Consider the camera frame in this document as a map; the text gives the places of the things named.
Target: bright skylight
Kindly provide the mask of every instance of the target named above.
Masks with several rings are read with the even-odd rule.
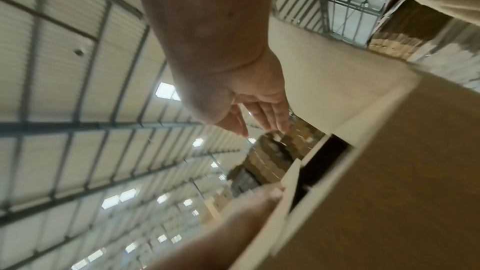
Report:
[[[132,252],[133,250],[135,250],[135,248],[137,248],[137,243],[136,243],[136,242],[132,242],[131,244],[129,244],[128,246],[126,246],[125,251],[126,251],[127,253],[130,253],[130,252]]]
[[[157,202],[158,204],[161,204],[161,203],[165,202],[168,198],[169,198],[168,193],[165,193],[165,194],[163,194],[163,195],[160,195],[160,196],[156,199],[156,202]]]
[[[175,92],[175,86],[165,82],[160,82],[158,89],[156,89],[155,95],[160,98],[171,99]]]
[[[171,96],[171,99],[173,99],[174,101],[180,101],[180,96],[177,93],[177,91],[173,92],[173,95]]]
[[[184,205],[185,207],[188,207],[188,206],[190,206],[193,202],[194,202],[194,201],[189,198],[189,199],[186,199],[186,200],[183,202],[183,205]]]
[[[159,243],[163,243],[167,240],[167,237],[165,236],[165,234],[163,235],[160,235],[158,238],[157,238],[158,242]]]
[[[92,254],[90,254],[86,259],[91,263],[94,260],[101,257],[102,255],[104,255],[104,251],[103,251],[103,249],[100,249],[100,250],[97,250],[97,251],[93,252]]]
[[[128,200],[131,200],[132,198],[135,197],[135,195],[137,195],[137,189],[130,189],[125,192],[122,192],[122,194],[120,194],[120,202],[123,203]]]
[[[106,210],[108,208],[111,208],[113,206],[116,206],[120,203],[120,196],[118,195],[115,195],[115,196],[112,196],[112,197],[109,197],[109,198],[106,198],[102,204],[101,204],[101,207]]]
[[[179,234],[179,235],[177,235],[177,236],[174,236],[174,237],[171,239],[171,242],[175,244],[175,243],[180,242],[181,239],[182,239],[182,237],[181,237],[180,234]]]
[[[71,270],[80,270],[85,267],[89,262],[86,259],[82,259],[81,261],[77,262],[73,266],[71,266]]]
[[[202,138],[197,138],[191,145],[197,148],[197,147],[200,147],[203,143],[204,143],[204,140]]]

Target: open cardboard box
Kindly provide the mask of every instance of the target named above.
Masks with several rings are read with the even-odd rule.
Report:
[[[330,136],[291,166],[284,199],[231,269],[480,269],[480,95],[398,68],[360,108],[328,95],[292,104]],[[334,135],[351,148],[291,210],[302,170]]]

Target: warehouse ceiling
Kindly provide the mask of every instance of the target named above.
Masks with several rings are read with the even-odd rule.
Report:
[[[274,14],[362,45],[386,1]],[[0,270],[139,269],[197,233],[251,143],[182,107],[140,0],[0,0],[0,44]]]

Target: cardboard box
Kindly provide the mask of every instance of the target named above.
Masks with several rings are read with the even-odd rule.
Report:
[[[284,201],[231,269],[479,269],[480,95],[411,80],[337,128],[358,132],[354,148],[291,212],[299,175],[287,172]]]

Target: ceiling light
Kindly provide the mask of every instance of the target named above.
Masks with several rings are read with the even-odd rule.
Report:
[[[94,260],[98,259],[99,257],[101,257],[102,255],[104,255],[104,249],[100,249],[100,250],[97,250],[95,252],[93,252],[92,254],[90,254],[86,259],[91,263],[93,262]]]
[[[122,194],[120,194],[120,201],[123,203],[128,200],[131,200],[132,198],[135,197],[135,195],[137,195],[137,189],[130,189],[125,192],[122,192]]]
[[[182,237],[181,237],[180,234],[179,234],[179,235],[177,235],[177,236],[174,236],[174,237],[171,239],[171,242],[175,244],[175,243],[180,242],[181,240],[182,240]]]
[[[130,252],[132,252],[133,250],[135,250],[135,248],[137,248],[137,243],[136,243],[136,242],[132,242],[131,244],[129,244],[128,246],[126,246],[125,251],[126,251],[127,253],[130,253]]]
[[[165,82],[160,82],[158,89],[156,89],[155,95],[160,98],[171,99],[175,92],[175,86]]]
[[[194,202],[194,201],[189,198],[189,199],[186,199],[186,200],[183,202],[183,205],[184,205],[185,207],[188,207],[188,206],[190,206],[193,202]]]
[[[161,204],[161,203],[163,203],[164,201],[166,201],[168,198],[169,198],[168,193],[165,193],[165,194],[163,194],[163,195],[160,195],[160,196],[156,199],[156,202],[157,202],[158,204]]]
[[[71,266],[71,270],[80,270],[85,267],[89,262],[86,259],[82,259],[81,261],[77,262],[73,266]]]
[[[157,238],[158,242],[159,243],[163,243],[167,240],[167,237],[165,236],[165,234],[163,235],[160,235],[158,238]]]
[[[180,101],[180,96],[179,94],[177,93],[177,91],[173,92],[173,95],[171,96],[171,99],[173,99],[174,101]]]
[[[108,208],[111,208],[113,206],[116,206],[120,203],[120,196],[118,195],[115,195],[115,196],[112,196],[112,197],[109,197],[109,198],[106,198],[102,204],[101,204],[101,207],[106,210]]]
[[[191,145],[197,148],[197,147],[200,147],[203,143],[204,143],[203,138],[197,138]]]

